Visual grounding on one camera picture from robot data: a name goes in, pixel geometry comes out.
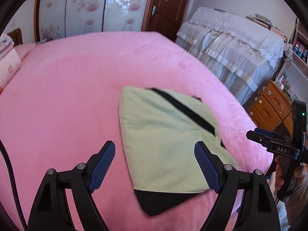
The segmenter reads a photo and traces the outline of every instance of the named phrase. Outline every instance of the wooden drawer cabinet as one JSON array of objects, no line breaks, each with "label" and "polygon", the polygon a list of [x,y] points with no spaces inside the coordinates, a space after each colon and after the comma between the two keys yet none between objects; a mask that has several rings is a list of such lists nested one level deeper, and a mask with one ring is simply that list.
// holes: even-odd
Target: wooden drawer cabinet
[{"label": "wooden drawer cabinet", "polygon": [[292,133],[292,115],[289,116],[291,109],[289,99],[273,81],[270,81],[264,92],[248,111],[248,114],[257,127],[261,129],[273,131],[283,122],[288,131]]},{"label": "wooden drawer cabinet", "polygon": [[269,127],[266,125],[265,121],[254,107],[250,109],[249,115],[258,128],[270,131]]},{"label": "wooden drawer cabinet", "polygon": [[291,110],[289,100],[285,97],[283,91],[278,91],[273,83],[269,83],[263,95],[273,109],[277,112],[280,119],[283,120]]}]

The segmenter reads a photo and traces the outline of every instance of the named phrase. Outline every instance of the wooden headboard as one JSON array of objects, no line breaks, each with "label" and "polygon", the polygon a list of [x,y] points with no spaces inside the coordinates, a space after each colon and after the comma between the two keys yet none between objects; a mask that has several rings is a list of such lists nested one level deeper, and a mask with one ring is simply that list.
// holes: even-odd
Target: wooden headboard
[{"label": "wooden headboard", "polygon": [[9,37],[12,38],[12,40],[14,42],[14,46],[17,46],[17,45],[23,43],[23,37],[22,37],[20,28],[17,28],[17,29],[15,29],[12,32],[9,32],[7,34],[8,34]]}]

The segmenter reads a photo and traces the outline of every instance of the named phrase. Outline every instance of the pink bedspread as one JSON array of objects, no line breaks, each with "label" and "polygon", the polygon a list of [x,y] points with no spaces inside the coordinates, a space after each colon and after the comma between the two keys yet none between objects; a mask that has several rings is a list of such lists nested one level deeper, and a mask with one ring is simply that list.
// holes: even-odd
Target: pink bedspread
[{"label": "pink bedspread", "polygon": [[[0,95],[0,139],[10,156],[26,220],[47,169],[72,169],[107,140],[116,156],[96,205],[111,231],[199,231],[216,194],[212,190],[156,217],[139,207],[121,140],[118,98],[127,86],[171,89],[209,105],[222,141],[243,171],[267,171],[272,154],[246,139],[255,128],[242,106],[196,58],[158,33],[96,33],[37,46]],[[0,201],[22,230],[9,176],[0,156]],[[72,196],[71,214],[83,230]],[[238,197],[234,210],[239,207]],[[234,225],[233,215],[228,230]]]}]

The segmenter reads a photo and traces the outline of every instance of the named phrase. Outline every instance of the brown door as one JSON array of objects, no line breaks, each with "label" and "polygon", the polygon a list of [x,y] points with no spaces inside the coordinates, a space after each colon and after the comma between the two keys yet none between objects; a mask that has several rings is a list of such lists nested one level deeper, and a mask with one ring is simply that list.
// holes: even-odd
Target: brown door
[{"label": "brown door", "polygon": [[156,31],[175,41],[187,0],[154,0],[147,31]]}]

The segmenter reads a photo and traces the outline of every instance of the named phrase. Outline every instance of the metal screw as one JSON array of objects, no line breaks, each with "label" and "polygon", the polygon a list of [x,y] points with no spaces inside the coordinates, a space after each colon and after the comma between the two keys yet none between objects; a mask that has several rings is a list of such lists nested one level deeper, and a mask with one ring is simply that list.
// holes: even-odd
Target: metal screw
[{"label": "metal screw", "polygon": [[54,173],[54,169],[50,168],[47,170],[47,174],[52,175]]},{"label": "metal screw", "polygon": [[261,171],[261,170],[256,169],[256,174],[257,174],[258,176],[260,176],[260,175],[262,175],[263,173],[262,173],[262,171]]},{"label": "metal screw", "polygon": [[84,163],[79,163],[77,165],[77,168],[80,169],[80,170],[83,170],[85,167],[86,167],[86,165]]},{"label": "metal screw", "polygon": [[230,164],[226,164],[224,168],[228,171],[231,171],[233,167]]}]

